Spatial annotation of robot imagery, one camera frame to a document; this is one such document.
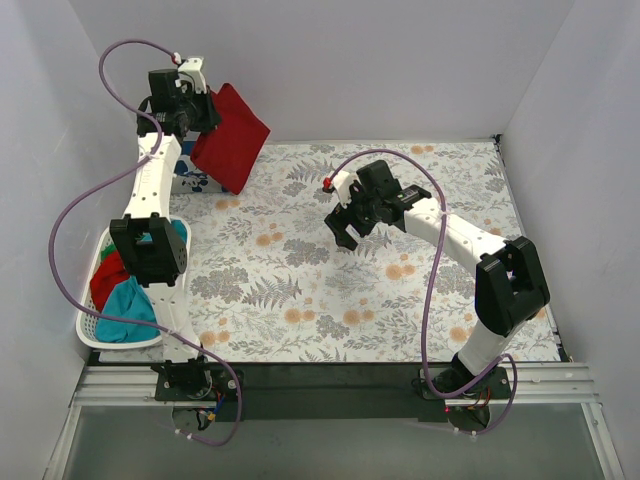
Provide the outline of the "dark red t-shirt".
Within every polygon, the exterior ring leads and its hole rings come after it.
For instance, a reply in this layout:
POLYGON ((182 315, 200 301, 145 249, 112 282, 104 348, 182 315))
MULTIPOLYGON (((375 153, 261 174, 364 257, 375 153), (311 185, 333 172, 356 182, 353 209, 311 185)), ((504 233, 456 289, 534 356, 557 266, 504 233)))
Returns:
POLYGON ((271 130, 232 84, 224 83, 211 96, 221 122, 215 130, 199 135, 190 158, 199 170, 237 195, 244 189, 271 130))

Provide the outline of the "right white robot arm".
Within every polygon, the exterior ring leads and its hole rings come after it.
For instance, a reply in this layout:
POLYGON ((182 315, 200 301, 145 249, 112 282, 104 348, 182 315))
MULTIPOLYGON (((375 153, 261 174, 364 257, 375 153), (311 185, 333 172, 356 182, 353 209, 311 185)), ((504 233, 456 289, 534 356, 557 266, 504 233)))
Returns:
POLYGON ((323 190, 338 198, 325 218, 338 246, 353 251, 358 242, 351 230, 365 237, 384 223, 434 245, 437 258, 447 256, 472 275, 476 326, 448 368, 426 383, 440 398, 479 395, 513 337, 550 301, 533 242, 474 226, 447 209, 443 192, 402 187, 383 160, 354 173, 337 169, 323 190))

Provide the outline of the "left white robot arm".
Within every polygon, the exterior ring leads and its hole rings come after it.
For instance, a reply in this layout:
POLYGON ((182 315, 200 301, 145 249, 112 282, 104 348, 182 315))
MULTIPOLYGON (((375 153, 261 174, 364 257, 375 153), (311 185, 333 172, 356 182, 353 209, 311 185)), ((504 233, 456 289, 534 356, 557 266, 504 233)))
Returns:
POLYGON ((197 58, 148 75, 150 95, 140 105, 138 147, 151 156, 135 176, 132 195, 109 233, 127 272, 149 299, 164 327, 163 358, 156 372, 188 398, 209 395, 213 377, 198 352, 200 342, 188 318, 186 272, 189 241, 172 224, 170 195, 176 163, 189 132, 209 133, 220 123, 197 58))

